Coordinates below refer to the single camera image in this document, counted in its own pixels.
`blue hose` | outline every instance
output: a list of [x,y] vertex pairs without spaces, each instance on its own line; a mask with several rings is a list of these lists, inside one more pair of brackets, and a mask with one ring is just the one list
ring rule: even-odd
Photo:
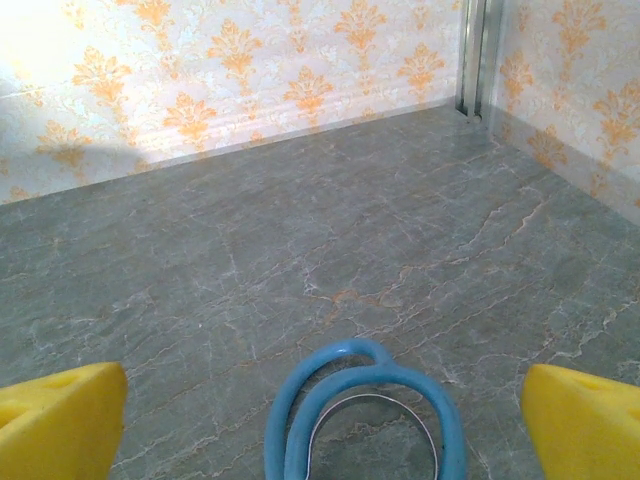
[[[347,355],[365,355],[375,363],[333,373],[321,380],[300,405],[289,437],[287,419],[300,389],[311,375],[328,363]],[[305,480],[313,427],[325,405],[345,390],[369,384],[393,383],[422,394],[433,406],[442,430],[442,467],[438,480],[465,480],[467,461],[464,432],[458,410],[433,379],[397,365],[382,345],[367,339],[351,339],[328,345],[305,358],[289,375],[276,396],[264,435],[266,480]]]

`gray marble tile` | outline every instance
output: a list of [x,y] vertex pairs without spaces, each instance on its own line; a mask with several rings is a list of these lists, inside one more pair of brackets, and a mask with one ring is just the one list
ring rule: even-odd
[[[453,395],[470,478],[541,479],[532,363],[640,383],[639,233],[449,108],[10,204],[0,384],[120,361],[112,478],[260,479],[289,371],[369,337]],[[313,478],[428,477],[397,412],[339,415]]]

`wall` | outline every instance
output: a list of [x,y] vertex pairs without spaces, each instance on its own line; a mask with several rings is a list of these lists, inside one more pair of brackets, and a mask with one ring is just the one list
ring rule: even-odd
[[21,0],[0,17],[0,201],[426,107],[460,0]]
[[492,131],[640,224],[640,2],[505,2]]

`metal wire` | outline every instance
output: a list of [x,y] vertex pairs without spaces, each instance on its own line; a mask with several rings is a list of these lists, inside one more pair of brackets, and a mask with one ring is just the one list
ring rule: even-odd
[[363,401],[364,402],[371,402],[371,401],[375,402],[375,401],[380,401],[380,400],[385,401],[387,403],[391,403],[395,407],[399,407],[400,409],[402,409],[405,413],[407,413],[409,415],[409,418],[411,420],[413,420],[413,423],[418,428],[418,430],[421,433],[424,434],[424,436],[426,437],[426,439],[429,442],[429,445],[431,446],[431,453],[433,454],[433,480],[437,480],[437,478],[438,478],[438,470],[439,470],[438,451],[436,449],[435,442],[433,441],[433,437],[431,436],[431,433],[429,432],[429,429],[424,424],[424,422],[420,419],[420,417],[413,410],[411,410],[407,405],[405,405],[402,402],[399,402],[395,398],[387,397],[386,395],[381,395],[379,393],[361,393],[361,394],[358,394],[358,395],[352,395],[350,397],[344,398],[344,399],[340,400],[339,402],[336,402],[335,404],[333,404],[331,407],[329,407],[320,416],[320,418],[316,422],[315,426],[313,427],[313,431],[311,433],[311,440],[309,441],[309,453],[308,453],[308,460],[307,460],[307,476],[305,477],[305,480],[309,480],[309,477],[311,475],[311,454],[312,454],[312,450],[313,450],[313,443],[315,442],[317,433],[324,426],[324,424],[327,423],[327,421],[333,415],[338,413],[340,410],[342,410],[343,408],[349,407],[354,403],[359,403],[359,402],[363,402]]

